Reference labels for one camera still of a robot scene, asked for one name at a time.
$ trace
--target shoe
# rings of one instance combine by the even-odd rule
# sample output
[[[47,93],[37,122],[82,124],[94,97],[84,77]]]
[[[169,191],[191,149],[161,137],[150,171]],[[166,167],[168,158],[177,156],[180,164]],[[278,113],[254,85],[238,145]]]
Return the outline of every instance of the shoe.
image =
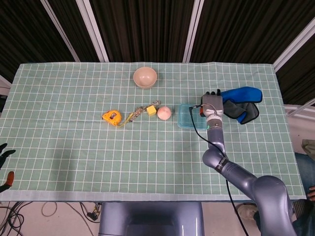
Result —
[[[243,203],[237,206],[237,212],[244,220],[254,220],[254,214],[258,211],[256,204]]]

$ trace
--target beige bowl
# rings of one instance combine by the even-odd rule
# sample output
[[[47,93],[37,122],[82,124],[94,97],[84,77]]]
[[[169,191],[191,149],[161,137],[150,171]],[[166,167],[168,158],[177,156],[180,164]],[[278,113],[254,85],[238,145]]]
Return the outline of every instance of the beige bowl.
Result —
[[[151,88],[157,81],[157,73],[149,67],[141,67],[133,74],[133,80],[142,89]]]

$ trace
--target yellow tape measure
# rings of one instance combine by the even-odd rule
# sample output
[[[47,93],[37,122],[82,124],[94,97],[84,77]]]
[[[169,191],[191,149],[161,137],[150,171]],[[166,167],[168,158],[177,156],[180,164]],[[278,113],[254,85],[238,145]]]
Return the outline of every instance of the yellow tape measure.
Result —
[[[122,121],[122,115],[116,110],[106,112],[102,118],[114,126],[117,126]]]
[[[111,111],[104,113],[102,115],[102,118],[105,121],[107,121],[108,123],[112,124],[113,126],[121,127],[121,126],[125,125],[130,120],[132,115],[133,115],[133,113],[131,113],[122,124],[120,124],[120,122],[122,121],[122,115],[117,110],[111,110]]]

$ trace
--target small yellow block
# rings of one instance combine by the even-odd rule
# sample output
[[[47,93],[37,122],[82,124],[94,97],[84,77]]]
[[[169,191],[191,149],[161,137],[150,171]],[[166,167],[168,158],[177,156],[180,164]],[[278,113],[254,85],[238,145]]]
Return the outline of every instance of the small yellow block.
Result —
[[[149,114],[149,116],[153,116],[157,113],[156,108],[152,105],[150,107],[147,108],[147,113]]]

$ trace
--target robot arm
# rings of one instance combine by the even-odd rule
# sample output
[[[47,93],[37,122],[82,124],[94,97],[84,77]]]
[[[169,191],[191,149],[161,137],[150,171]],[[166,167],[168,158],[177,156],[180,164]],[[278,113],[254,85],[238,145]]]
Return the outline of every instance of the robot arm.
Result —
[[[258,207],[262,236],[296,236],[292,226],[293,208],[285,184],[273,176],[257,178],[225,154],[222,97],[209,93],[202,96],[203,114],[207,118],[208,150],[203,154],[205,165],[215,169]]]

